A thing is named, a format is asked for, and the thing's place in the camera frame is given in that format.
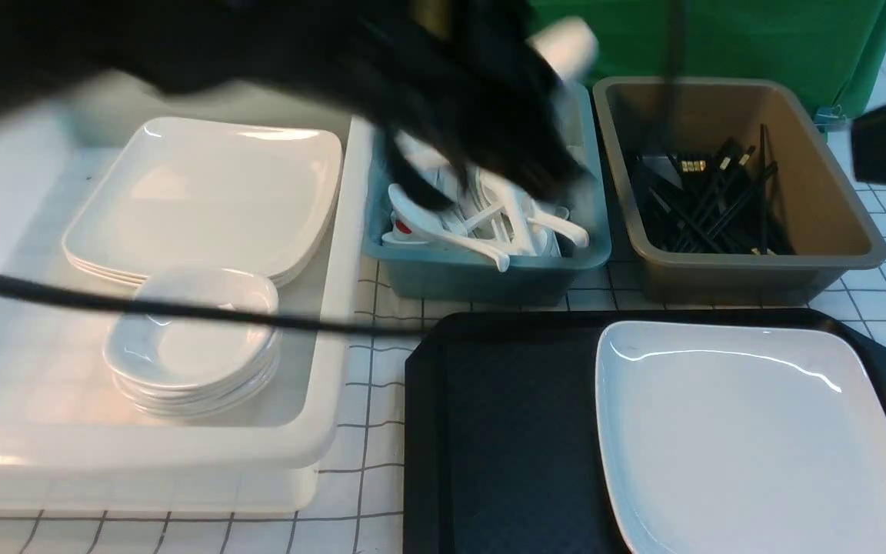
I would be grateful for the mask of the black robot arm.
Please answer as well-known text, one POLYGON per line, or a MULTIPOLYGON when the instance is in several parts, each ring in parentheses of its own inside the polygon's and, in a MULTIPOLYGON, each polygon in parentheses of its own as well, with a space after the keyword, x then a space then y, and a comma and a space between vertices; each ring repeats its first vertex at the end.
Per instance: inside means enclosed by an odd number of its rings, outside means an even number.
POLYGON ((557 130, 560 84, 527 1, 0 1, 0 117, 122 72, 168 97, 246 82, 381 129, 393 179, 451 201, 405 160, 407 133, 461 186, 476 165, 551 202, 586 171, 557 130))

